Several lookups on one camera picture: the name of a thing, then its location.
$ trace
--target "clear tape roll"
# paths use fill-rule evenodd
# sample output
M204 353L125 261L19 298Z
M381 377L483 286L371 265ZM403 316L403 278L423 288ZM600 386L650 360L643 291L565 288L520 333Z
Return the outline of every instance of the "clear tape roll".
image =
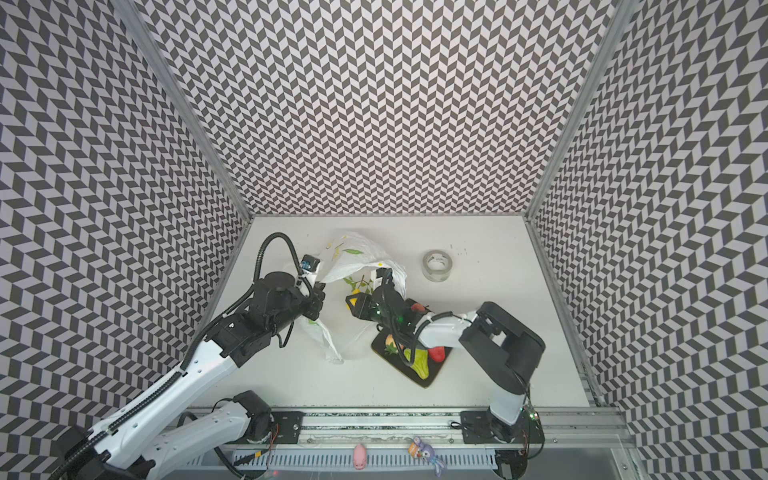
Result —
M422 272L427 280L444 282L451 276L453 260L442 250L430 250L422 258Z

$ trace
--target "black and white patterned wall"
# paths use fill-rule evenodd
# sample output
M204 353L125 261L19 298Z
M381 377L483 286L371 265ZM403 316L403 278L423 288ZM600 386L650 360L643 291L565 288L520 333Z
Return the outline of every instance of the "black and white patterned wall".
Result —
M537 218L655 478L766 478L768 4L647 0Z
M175 364L242 220L105 2L4 3L0 59L0 476L29 478Z
M612 0L137 0L258 214L522 212Z

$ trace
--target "black cutting board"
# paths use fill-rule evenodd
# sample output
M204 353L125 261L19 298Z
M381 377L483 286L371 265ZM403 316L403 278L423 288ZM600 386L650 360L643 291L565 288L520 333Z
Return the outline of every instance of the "black cutting board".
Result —
M398 354L396 353L391 354L386 351L387 336L389 336L389 330L386 328L382 329L382 331L379 332L379 335L377 335L376 338L373 339L373 342L371 342L371 350L376 352L376 354L382 357L389 365L398 369L403 375L407 376L408 378L413 380L417 385L423 388L427 388L432 384L432 382L435 381L435 378L437 378L437 374L440 373L442 366L445 365L445 362L448 361L448 355L450 355L452 350L450 347L445 348L445 359L442 362L436 362L435 360L432 360L431 358L428 357L427 367L429 368L429 376L426 379L422 380L421 378L419 378L418 373L414 372L411 367L406 366L402 362Z

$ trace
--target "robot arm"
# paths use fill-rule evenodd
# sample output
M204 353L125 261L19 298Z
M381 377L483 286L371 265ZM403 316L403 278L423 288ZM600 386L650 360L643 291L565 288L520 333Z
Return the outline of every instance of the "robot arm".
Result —
M510 442L520 428L518 417L528 385L546 348L541 337L493 302L464 314L434 313L395 291L391 269L374 270L372 278L376 286L372 294L346 298L352 314L387 328L406 365L401 345L413 350L449 346L469 352L495 384L487 415L491 431L497 439ZM500 335L505 338L498 344L494 338Z
M281 237L287 243L298 279L285 272L260 278L267 245ZM190 458L244 435L258 442L268 434L270 408L255 393L236 396L214 414L170 434L162 430L202 392L240 368L266 348L273 336L287 344L293 321L315 320L323 306L323 283L315 283L320 261L305 255L300 263L288 237L267 237L257 257L254 283L234 305L195 337L182 362L124 408L88 431L65 431L54 450L63 464L51 475L71 478L137 480L160 478ZM285 341L280 332L288 328Z
M289 245L298 279L285 272L260 278L264 250L282 237ZM257 257L251 288L195 337L182 362L123 409L85 431L65 431L54 450L63 464L51 475L57 480L110 478L155 480L191 458L226 442L241 438L261 442L270 433L270 407L254 392L244 392L222 409L169 433L161 433L203 391L240 368L266 348L273 336L282 348L288 342L293 321L315 320L323 306L322 283L315 283L319 260L305 255L300 263L288 237L274 233L264 240ZM376 271L373 295L347 297L353 315L376 321L390 329L399 345L464 348L497 386L488 411L494 435L506 442L525 401L528 382L544 352L544 342L492 302L463 315L434 314L404 300L392 283L392 271ZM356 304L350 300L358 298ZM288 328L285 341L280 332ZM497 345L494 336L506 338Z

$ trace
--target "metal frame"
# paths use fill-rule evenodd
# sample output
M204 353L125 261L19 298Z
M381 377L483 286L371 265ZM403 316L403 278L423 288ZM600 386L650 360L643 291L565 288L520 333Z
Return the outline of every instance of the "metal frame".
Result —
M274 409L274 415L283 410ZM383 456L389 462L377 464L378 472L395 472L415 468L403 465L397 452L405 452L414 436L422 437L451 459L451 470L493 469L494 462L476 465L471 460L462 464L465 455L493 456L496 449L520 449L522 444L497 443L465 445L461 431L451 429L449 423L459 420L458 408L306 408L297 445L278 445L275 452L282 455L279 469L312 472L349 471L351 451L360 443L366 445L369 457ZM191 409L204 415L209 409ZM610 449L621 480L647 480L642 464L634 449L632 435L621 412L613 407L598 408L541 408L538 409L546 442L557 449ZM261 449L264 445L222 445L230 459L241 458ZM243 465L243 470L263 469L263 462ZM215 455L201 455L180 470L223 471Z
M602 388L600 387L598 378L592 371L587 352L584 349L584 344L576 331L576 322L571 315L571 309L568 307L568 302L565 300L565 295L560 288L557 276L554 274L554 270L549 262L544 245L541 243L538 231L528 219L525 219L525 228L528 230L528 235L531 238L533 250L536 252L536 258L541 267L541 272L544 274L544 281L547 283L547 288L549 288L549 295L552 297L554 309L558 313L560 324L563 327L563 334L565 334L568 347L571 349L571 356L574 358L579 377L581 378L582 384L584 384L584 391L587 393L589 404L590 406L602 406L605 404Z
M592 105L594 95L598 92L598 87L600 87L604 81L605 71L608 69L608 64L611 63L614 53L616 53L616 48L621 41L621 37L624 36L624 31L627 29L627 25L629 25L632 15L640 7L640 4L640 0L618 1L616 11L614 12L613 17L611 17L603 41L600 43L600 47L598 47L598 52L594 56L592 65L587 71L587 77L584 79L584 84L581 86L581 90L576 97L576 102L574 102L574 106L568 114L563 131L552 151L552 156L549 157L549 162L547 162L547 166L544 168L544 173L541 174L541 180L536 187L536 191L533 193L531 203L525 211L525 216L527 218L531 220L535 219L538 209L541 207L541 204L544 203L549 188L557 177L560 167L565 160L565 155L568 154L568 150L571 148L571 142L576 136L576 132L581 126L581 122L584 120L590 105Z
M136 4L133 0L111 0L111 4L114 6L114 10L119 15L120 20L123 21L125 30L133 37L139 51L144 55L144 59L154 72L155 77L157 77L157 81L165 90L171 104L175 106L176 112L179 114L183 124L187 127L192 138L200 148L203 158L208 161L210 169L214 171L224 193L235 206L237 213L242 218L249 220L253 216L252 213L240 196L240 192L232 181L229 172L227 172L227 168L222 163L203 126L197 119L187 101L187 96L181 91L176 79L170 73L168 63L160 54L157 44L147 29L147 25L139 16Z
M545 432L546 444L552 447L556 446L559 449L610 449L622 480L647 480L647 474L637 454L637 450L634 448L633 437L624 422L623 416L618 409L602 406L604 400L600 385L592 372L584 345L576 331L568 304L558 284L545 249L542 246L541 239L531 222L535 219L561 168L571 142L581 122L584 120L584 116L588 112L598 87L604 80L604 74L616 51L616 47L619 45L621 37L639 4L639 0L618 0L616 11L611 18L604 39L587 73L584 85L581 87L574 106L568 115L553 154L545 167L541 182L534 192L528 209L521 214L525 218L528 235L531 238L536 257L538 258L554 307L568 341L568 346L592 406L588 409L538 409ZM181 120L186 124L193 139L200 146L204 158L208 161L237 212L243 218L249 220L240 234L240 239L206 308L204 317L199 325L202 326L210 322L214 316L214 310L219 303L223 288L250 232L254 213L249 210L240 196L240 192L230 178L206 131L189 105L187 97L180 89L179 84L170 72L167 62L160 54L157 44L139 15L136 5L132 0L112 0L112 5L121 16L127 32L133 36L139 49L144 54L147 63L154 71L171 103L177 109ZM393 447L402 449L404 445L408 445L413 436L418 435L427 439L429 443L442 451L495 451L498 448L498 444L464 445L461 432L448 427L451 421L458 421L458 414L466 409L473 408L302 409L306 416L301 426L302 432L299 437L299 444L280 445L279 450L281 452L295 452L298 455L297 458L308 458L307 455L314 455L312 458L315 461L318 455L312 452L319 452L319 449L329 449L330 451L346 450L348 452L350 448L360 442L367 442L369 449L384 452ZM191 410L201 415L207 414L210 411L209 409ZM281 409L274 409L274 411L279 415ZM504 445L505 449L520 447L521 445L515 444ZM223 445L222 448L235 458L251 453L254 447L253 445ZM196 458L186 468L223 470L223 466L220 466L215 455L208 454ZM283 465L281 469L290 470L291 467Z
M250 228L252 226L253 218L248 220L243 229L240 231L240 236L237 238L237 243L235 243L235 247L232 250L230 259L227 260L227 265L224 267L224 272L222 273L221 278L214 288L214 293L210 296L208 305L205 308L205 312L203 312L203 317L200 319L200 323L197 325L197 328L203 328L208 324L208 322L214 319L214 312L216 311L216 307L219 305L219 300L221 300L221 296L224 293L224 287L227 286L227 282L230 279L230 275L232 275L232 270L234 270L235 263L237 263L237 258L240 256L240 251L243 249L245 239L248 238L248 234L250 233Z

